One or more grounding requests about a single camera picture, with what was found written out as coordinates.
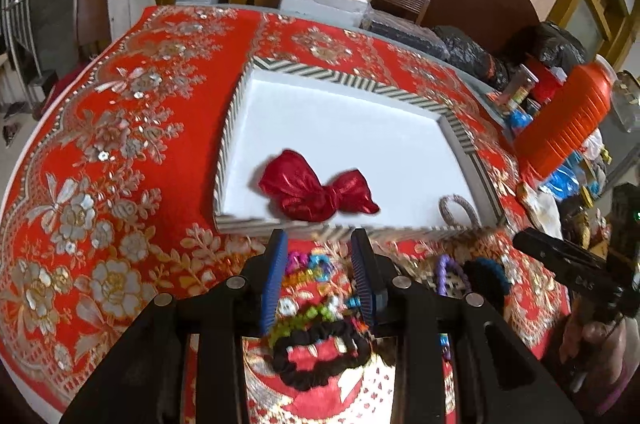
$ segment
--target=black hair tie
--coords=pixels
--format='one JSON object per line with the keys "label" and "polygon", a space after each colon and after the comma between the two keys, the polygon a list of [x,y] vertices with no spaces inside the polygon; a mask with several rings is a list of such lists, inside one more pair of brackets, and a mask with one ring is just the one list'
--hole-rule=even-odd
{"label": "black hair tie", "polygon": [[[329,337],[341,338],[347,347],[347,353],[332,360],[316,362],[312,370],[298,370],[289,360],[287,348],[290,346],[309,346]],[[308,330],[294,330],[290,336],[279,338],[273,345],[271,367],[280,376],[284,384],[298,391],[308,391],[317,386],[326,386],[330,377],[340,375],[349,368],[367,364],[371,356],[369,340],[357,333],[350,321],[318,322]]]}

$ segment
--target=red satin bow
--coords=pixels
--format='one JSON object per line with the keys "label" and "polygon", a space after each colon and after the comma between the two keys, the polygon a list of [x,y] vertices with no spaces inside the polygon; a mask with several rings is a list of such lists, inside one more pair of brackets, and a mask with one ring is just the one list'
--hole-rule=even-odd
{"label": "red satin bow", "polygon": [[323,186],[305,158],[290,149],[267,164],[258,186],[292,220],[324,222],[337,210],[367,214],[380,210],[357,169],[345,171]]}

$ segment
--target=silver rivet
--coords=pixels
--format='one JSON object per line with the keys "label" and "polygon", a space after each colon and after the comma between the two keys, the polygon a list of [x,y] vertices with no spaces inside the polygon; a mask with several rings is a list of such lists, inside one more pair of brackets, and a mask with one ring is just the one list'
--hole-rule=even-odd
{"label": "silver rivet", "polygon": [[226,280],[226,286],[230,289],[241,289],[244,287],[246,280],[242,276],[232,276]]}
{"label": "silver rivet", "polygon": [[465,296],[465,301],[472,307],[481,307],[484,304],[484,298],[476,292],[472,292]]}
{"label": "silver rivet", "polygon": [[174,297],[171,296],[171,294],[168,292],[161,292],[154,298],[154,304],[158,307],[165,307],[173,300]]}
{"label": "silver rivet", "polygon": [[407,276],[396,276],[392,279],[392,283],[399,289],[408,289],[411,286],[411,279]]}

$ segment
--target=orange plastic container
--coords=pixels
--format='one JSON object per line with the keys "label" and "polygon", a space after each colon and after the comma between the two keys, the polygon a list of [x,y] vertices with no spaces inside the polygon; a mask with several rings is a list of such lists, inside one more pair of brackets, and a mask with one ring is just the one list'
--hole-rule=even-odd
{"label": "orange plastic container", "polygon": [[536,187],[598,127],[610,108],[616,72],[605,58],[579,65],[516,137],[520,176]]}

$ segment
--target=tablecloth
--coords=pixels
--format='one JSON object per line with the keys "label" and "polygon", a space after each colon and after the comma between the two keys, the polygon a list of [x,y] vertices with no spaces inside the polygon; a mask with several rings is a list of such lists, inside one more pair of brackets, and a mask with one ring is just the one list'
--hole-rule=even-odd
{"label": "tablecloth", "polygon": [[[255,238],[216,234],[212,219],[222,122],[253,55],[372,78],[453,109],[494,182],[508,226],[479,240],[376,247],[417,264],[442,252],[460,261],[478,255],[501,261],[514,283],[507,318],[539,356],[549,328],[568,311],[566,290],[511,247],[513,231],[528,224],[514,198],[516,161],[455,70],[362,32],[276,13],[162,6],[147,9],[60,97],[2,201],[0,354],[43,404],[64,411],[156,293],[205,292],[264,249]],[[324,247],[336,256],[345,252],[338,244]],[[191,344],[196,348],[197,339]],[[245,347],[254,422],[372,422],[392,396],[392,372],[378,358],[342,386],[332,381],[320,392],[297,394],[273,377],[262,344]],[[193,373],[192,358],[186,422],[193,421]]]}

